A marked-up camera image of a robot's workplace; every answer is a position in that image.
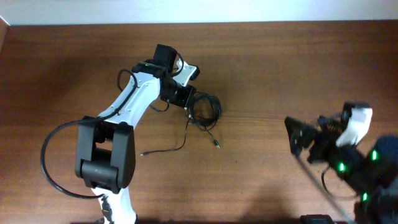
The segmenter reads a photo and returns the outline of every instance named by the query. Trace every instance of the green light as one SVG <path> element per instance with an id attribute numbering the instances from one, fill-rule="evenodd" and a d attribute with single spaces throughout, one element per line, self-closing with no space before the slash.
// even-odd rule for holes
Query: green light
<path id="1" fill-rule="evenodd" d="M 338 166 L 338 170 L 340 172 L 344 172 L 346 170 L 346 166 L 342 162 L 340 162 L 340 165 Z"/>
<path id="2" fill-rule="evenodd" d="M 372 160 L 375 161 L 377 159 L 377 157 L 378 157 L 377 151 L 373 150 L 373 152 L 372 152 Z"/>

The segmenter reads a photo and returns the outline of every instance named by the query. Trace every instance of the wooden table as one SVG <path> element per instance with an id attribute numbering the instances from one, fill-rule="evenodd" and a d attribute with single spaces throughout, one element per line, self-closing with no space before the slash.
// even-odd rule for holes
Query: wooden table
<path id="1" fill-rule="evenodd" d="M 198 65 L 191 84 L 221 100 L 213 131 L 221 149 L 190 127 L 181 151 L 137 157 L 129 188 L 142 218 L 238 222 L 322 213 L 341 220 L 291 156 L 285 116 L 310 121 L 364 100 L 374 115 L 360 150 L 397 133 L 397 21 L 10 27 L 0 56 L 1 223 L 100 218 L 98 201 L 47 183 L 40 147 L 57 125 L 106 109 L 119 95 L 119 70 L 151 58 L 158 43 Z M 181 144 L 184 115 L 176 106 L 147 110 L 136 153 Z M 53 138 L 48 170 L 67 189 L 91 194 L 74 173 L 76 139 L 76 127 Z M 323 167 L 311 169 L 319 178 Z M 332 172 L 327 178 L 336 194 L 351 193 Z M 339 204 L 353 217 L 353 201 Z"/>

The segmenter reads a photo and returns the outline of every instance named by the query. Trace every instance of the cable plug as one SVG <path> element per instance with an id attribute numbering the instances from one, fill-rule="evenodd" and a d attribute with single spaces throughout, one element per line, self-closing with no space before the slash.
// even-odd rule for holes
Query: cable plug
<path id="1" fill-rule="evenodd" d="M 221 147 L 216 139 L 214 139 L 213 143 L 214 143 L 214 145 L 216 146 L 217 149 L 219 149 Z"/>

